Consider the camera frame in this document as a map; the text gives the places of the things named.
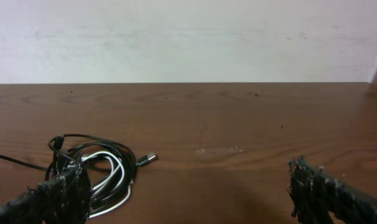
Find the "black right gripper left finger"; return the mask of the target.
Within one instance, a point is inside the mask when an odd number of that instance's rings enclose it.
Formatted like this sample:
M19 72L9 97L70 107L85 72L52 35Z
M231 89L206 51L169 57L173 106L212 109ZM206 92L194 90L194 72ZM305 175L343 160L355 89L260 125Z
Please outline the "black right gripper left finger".
M85 223L91 181L82 156L52 179L0 206L0 224Z

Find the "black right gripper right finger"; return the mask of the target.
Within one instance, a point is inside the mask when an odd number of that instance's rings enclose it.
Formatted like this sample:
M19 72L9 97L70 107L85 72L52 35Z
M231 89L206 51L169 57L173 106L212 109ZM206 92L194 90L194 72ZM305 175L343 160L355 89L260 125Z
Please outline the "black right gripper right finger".
M377 224L377 198L336 179L322 166L310 165L304 156L288 161L287 189L294 204L291 216L299 223Z

